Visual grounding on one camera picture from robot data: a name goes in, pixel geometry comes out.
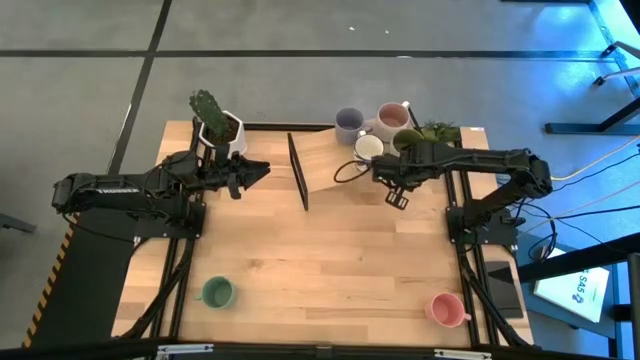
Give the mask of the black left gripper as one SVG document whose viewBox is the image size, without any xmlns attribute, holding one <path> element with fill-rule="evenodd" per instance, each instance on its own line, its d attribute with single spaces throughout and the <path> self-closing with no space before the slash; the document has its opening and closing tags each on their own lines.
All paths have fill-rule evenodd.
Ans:
<svg viewBox="0 0 640 360">
<path fill-rule="evenodd" d="M 270 163 L 249 160 L 234 153 L 226 161 L 210 161 L 201 177 L 202 189 L 218 191 L 226 187 L 232 199 L 240 199 L 240 186 L 248 190 L 270 172 Z"/>
</svg>

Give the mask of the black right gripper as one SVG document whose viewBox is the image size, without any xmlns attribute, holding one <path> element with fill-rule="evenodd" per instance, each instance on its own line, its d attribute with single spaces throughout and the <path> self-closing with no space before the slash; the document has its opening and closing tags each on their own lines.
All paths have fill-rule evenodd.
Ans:
<svg viewBox="0 0 640 360">
<path fill-rule="evenodd" d="M 434 160 L 433 146 L 426 143 L 410 145 L 399 156 L 383 154 L 372 158 L 373 181 L 383 183 L 389 192 L 385 202 L 404 210 L 409 200 L 405 192 L 413 192 L 425 181 L 437 179 L 444 167 Z"/>
</svg>

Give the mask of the blue white floral mug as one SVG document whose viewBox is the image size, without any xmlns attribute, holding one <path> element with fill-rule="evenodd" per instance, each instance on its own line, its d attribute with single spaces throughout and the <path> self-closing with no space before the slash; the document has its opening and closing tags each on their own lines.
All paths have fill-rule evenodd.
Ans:
<svg viewBox="0 0 640 360">
<path fill-rule="evenodd" d="M 380 138 L 361 130 L 354 144 L 355 168 L 359 172 L 364 172 L 369 168 L 371 160 L 382 156 L 384 152 L 384 143 Z"/>
</svg>

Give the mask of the white mug with black lettering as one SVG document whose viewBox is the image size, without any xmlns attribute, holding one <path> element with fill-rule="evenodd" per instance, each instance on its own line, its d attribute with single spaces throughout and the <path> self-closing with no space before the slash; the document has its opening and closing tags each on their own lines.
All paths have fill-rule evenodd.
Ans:
<svg viewBox="0 0 640 360">
<path fill-rule="evenodd" d="M 403 129 L 398 131 L 391 139 L 389 153 L 399 156 L 400 152 L 407 146 L 418 143 L 424 139 L 421 132 L 414 129 Z"/>
</svg>

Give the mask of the white ribbed mug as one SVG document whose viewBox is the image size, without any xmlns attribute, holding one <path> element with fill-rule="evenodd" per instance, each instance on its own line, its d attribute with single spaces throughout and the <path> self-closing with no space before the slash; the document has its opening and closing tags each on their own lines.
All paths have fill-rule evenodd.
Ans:
<svg viewBox="0 0 640 360">
<path fill-rule="evenodd" d="M 373 125 L 375 135 L 383 142 L 389 143 L 397 132 L 409 128 L 411 125 L 409 106 L 408 101 L 381 105 Z"/>
</svg>

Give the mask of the lavender grey mug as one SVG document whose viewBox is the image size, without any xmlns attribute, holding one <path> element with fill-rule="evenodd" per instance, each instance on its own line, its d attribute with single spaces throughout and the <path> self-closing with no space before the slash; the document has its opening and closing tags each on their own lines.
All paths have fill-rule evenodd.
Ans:
<svg viewBox="0 0 640 360">
<path fill-rule="evenodd" d="M 336 114 L 334 130 L 340 145 L 354 145 L 361 133 L 373 131 L 362 112 L 353 107 L 343 108 Z"/>
</svg>

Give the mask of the green mug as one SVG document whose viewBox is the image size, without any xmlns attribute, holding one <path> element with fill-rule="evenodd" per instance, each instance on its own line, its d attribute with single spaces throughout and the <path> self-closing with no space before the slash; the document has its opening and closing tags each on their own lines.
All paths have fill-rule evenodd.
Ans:
<svg viewBox="0 0 640 360">
<path fill-rule="evenodd" d="M 203 284 L 195 299 L 211 309 L 225 309 L 235 303 L 236 297 L 234 284 L 224 276 L 215 276 Z"/>
</svg>

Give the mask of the pink mug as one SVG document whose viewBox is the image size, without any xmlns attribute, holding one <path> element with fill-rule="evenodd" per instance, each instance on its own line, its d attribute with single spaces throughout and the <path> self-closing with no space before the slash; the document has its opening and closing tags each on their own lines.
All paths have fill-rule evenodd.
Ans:
<svg viewBox="0 0 640 360">
<path fill-rule="evenodd" d="M 465 310 L 463 301 L 452 293 L 440 293 L 425 306 L 428 319 L 447 328 L 455 328 L 473 319 Z"/>
</svg>

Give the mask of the cactus in white pot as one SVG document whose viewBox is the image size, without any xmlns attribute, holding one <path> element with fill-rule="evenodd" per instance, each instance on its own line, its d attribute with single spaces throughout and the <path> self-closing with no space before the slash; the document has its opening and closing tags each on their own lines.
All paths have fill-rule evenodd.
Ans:
<svg viewBox="0 0 640 360">
<path fill-rule="evenodd" d="M 235 152 L 244 155 L 248 145 L 244 122 L 229 111 L 222 110 L 214 95 L 207 90 L 195 90 L 189 97 L 194 113 L 196 139 L 192 148 L 215 150 L 228 146 L 228 158 Z"/>
</svg>

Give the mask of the green succulent in dark pot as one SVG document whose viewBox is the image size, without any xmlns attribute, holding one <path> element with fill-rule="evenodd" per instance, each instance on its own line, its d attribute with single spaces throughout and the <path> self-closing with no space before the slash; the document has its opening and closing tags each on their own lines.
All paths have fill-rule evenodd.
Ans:
<svg viewBox="0 0 640 360">
<path fill-rule="evenodd" d="M 424 139 L 433 143 L 455 143 L 461 140 L 460 128 L 451 122 L 430 121 L 419 132 Z"/>
</svg>

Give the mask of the black tablet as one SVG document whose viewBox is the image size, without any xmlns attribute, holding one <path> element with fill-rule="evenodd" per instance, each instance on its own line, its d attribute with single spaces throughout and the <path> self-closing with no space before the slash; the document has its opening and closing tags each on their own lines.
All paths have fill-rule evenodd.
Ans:
<svg viewBox="0 0 640 360">
<path fill-rule="evenodd" d="M 489 291 L 493 304 L 504 318 L 522 319 L 517 288 L 508 261 L 488 261 L 485 263 Z"/>
</svg>

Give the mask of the black furniture base bar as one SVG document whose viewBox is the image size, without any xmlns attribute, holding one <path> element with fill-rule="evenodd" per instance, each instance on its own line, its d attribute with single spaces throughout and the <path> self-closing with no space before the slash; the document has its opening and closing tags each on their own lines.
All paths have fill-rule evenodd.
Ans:
<svg viewBox="0 0 640 360">
<path fill-rule="evenodd" d="M 622 107 L 601 123 L 546 123 L 544 131 L 557 135 L 640 135 L 640 124 L 629 121 L 640 117 L 640 97 Z"/>
</svg>

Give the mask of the black platform with hazard stripes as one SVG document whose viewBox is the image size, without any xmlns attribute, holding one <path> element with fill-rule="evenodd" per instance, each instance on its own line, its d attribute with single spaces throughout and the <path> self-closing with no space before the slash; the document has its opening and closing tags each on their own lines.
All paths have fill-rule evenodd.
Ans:
<svg viewBox="0 0 640 360">
<path fill-rule="evenodd" d="M 67 226 L 24 348 L 106 341 L 133 252 L 135 222 L 111 210 L 64 218 Z"/>
</svg>

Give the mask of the black desk beam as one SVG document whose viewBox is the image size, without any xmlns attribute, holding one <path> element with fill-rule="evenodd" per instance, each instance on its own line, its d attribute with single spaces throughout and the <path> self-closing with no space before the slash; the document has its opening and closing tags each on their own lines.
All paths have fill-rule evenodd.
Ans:
<svg viewBox="0 0 640 360">
<path fill-rule="evenodd" d="M 542 263 L 519 266 L 518 276 L 524 283 L 538 281 L 623 262 L 633 253 L 640 254 L 640 232 L 551 257 Z"/>
</svg>

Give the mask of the white printed sign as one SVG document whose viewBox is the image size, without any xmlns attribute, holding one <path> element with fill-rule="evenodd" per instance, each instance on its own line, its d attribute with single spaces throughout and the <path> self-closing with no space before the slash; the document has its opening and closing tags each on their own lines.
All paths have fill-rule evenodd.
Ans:
<svg viewBox="0 0 640 360">
<path fill-rule="evenodd" d="M 610 272 L 602 267 L 539 280 L 533 294 L 593 323 L 599 323 Z"/>
</svg>

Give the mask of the grey furniture leg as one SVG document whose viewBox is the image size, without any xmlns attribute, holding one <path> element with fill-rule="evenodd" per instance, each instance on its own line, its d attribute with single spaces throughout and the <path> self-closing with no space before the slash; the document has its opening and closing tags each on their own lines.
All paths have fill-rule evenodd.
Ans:
<svg viewBox="0 0 640 360">
<path fill-rule="evenodd" d="M 0 228 L 13 229 L 23 233 L 34 233 L 37 227 L 15 217 L 0 213 Z"/>
</svg>

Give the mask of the black rig crossbar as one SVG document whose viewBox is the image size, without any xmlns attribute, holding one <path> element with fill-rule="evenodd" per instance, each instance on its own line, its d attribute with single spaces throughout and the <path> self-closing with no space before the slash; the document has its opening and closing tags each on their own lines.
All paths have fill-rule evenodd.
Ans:
<svg viewBox="0 0 640 360">
<path fill-rule="evenodd" d="M 347 345 L 296 345 L 233 342 L 181 342 L 171 338 L 124 339 L 106 342 L 53 347 L 14 348 L 0 350 L 0 360 L 127 360 L 155 358 L 157 347 L 164 344 L 212 343 L 210 353 L 177 355 L 210 359 L 263 360 L 448 360 L 435 358 L 435 349 L 459 349 L 492 354 L 493 360 L 618 360 L 610 357 L 546 351 L 537 347 L 505 347 L 479 345 L 471 348 L 385 347 Z"/>
</svg>

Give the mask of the chair base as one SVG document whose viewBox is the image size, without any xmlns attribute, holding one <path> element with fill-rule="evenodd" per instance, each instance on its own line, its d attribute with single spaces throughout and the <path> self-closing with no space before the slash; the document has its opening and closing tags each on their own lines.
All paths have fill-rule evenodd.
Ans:
<svg viewBox="0 0 640 360">
<path fill-rule="evenodd" d="M 626 43 L 624 43 L 622 41 L 616 41 L 612 45 L 609 45 L 601 53 L 601 56 L 602 57 L 607 57 L 607 56 L 611 55 L 617 49 L 622 49 L 625 52 L 631 54 L 636 59 L 640 60 L 640 49 L 636 48 L 636 47 L 634 47 L 632 45 L 626 44 Z M 597 85 L 597 86 L 601 86 L 609 79 L 626 77 L 626 76 L 635 76 L 635 75 L 640 75 L 640 66 L 635 67 L 635 68 L 626 69 L 626 70 L 620 70 L 618 72 L 609 73 L 609 74 L 606 74 L 606 75 L 603 75 L 603 76 L 599 76 L 598 78 L 595 79 L 593 84 Z"/>
</svg>

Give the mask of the black aluminium rig frame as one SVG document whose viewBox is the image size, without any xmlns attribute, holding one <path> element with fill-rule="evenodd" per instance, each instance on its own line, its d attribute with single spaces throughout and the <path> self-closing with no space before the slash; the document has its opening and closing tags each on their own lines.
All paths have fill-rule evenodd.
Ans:
<svg viewBox="0 0 640 360">
<path fill-rule="evenodd" d="M 207 193 L 206 221 L 185 283 L 168 298 L 163 335 L 220 342 L 466 347 L 466 326 L 446 328 L 425 315 L 439 293 L 460 294 L 445 209 L 495 189 L 488 174 L 430 181 L 404 211 L 384 187 L 360 178 L 310 195 L 304 210 L 287 135 L 327 127 L 251 124 L 247 155 L 270 174 L 232 200 Z M 454 188 L 454 197 L 448 195 Z M 235 303 L 211 309 L 195 297 L 215 276 L 236 287 Z"/>
</svg>

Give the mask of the wooden shelf with black frame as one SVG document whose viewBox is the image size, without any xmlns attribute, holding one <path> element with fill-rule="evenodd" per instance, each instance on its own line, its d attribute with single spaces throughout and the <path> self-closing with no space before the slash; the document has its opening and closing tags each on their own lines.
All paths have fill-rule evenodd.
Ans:
<svg viewBox="0 0 640 360">
<path fill-rule="evenodd" d="M 407 129 L 419 131 L 419 124 L 410 106 L 409 114 L 411 125 Z M 375 118 L 365 118 L 372 129 Z M 336 141 L 334 124 L 328 129 L 309 134 L 287 135 L 290 164 L 304 210 L 310 207 L 312 193 L 350 182 L 367 173 L 367 170 L 359 172 L 355 168 L 354 145 L 340 145 Z M 390 154 L 390 142 L 383 142 L 384 154 Z"/>
</svg>

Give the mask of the silver metal bracket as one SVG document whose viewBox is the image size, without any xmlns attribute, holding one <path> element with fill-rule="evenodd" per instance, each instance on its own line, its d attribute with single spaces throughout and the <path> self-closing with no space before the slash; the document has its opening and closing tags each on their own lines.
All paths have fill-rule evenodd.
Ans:
<svg viewBox="0 0 640 360">
<path fill-rule="evenodd" d="M 434 357 L 448 360 L 493 360 L 492 354 L 488 352 L 459 349 L 435 349 Z"/>
<path fill-rule="evenodd" d="M 214 348 L 212 343 L 164 344 L 157 347 L 154 360 L 172 360 L 177 355 L 210 353 Z"/>
</svg>

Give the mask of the black upright post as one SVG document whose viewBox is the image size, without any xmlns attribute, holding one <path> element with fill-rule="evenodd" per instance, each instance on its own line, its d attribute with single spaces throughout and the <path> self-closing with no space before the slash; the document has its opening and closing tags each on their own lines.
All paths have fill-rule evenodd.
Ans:
<svg viewBox="0 0 640 360">
<path fill-rule="evenodd" d="M 630 254 L 627 263 L 634 360 L 640 360 L 640 253 Z"/>
</svg>

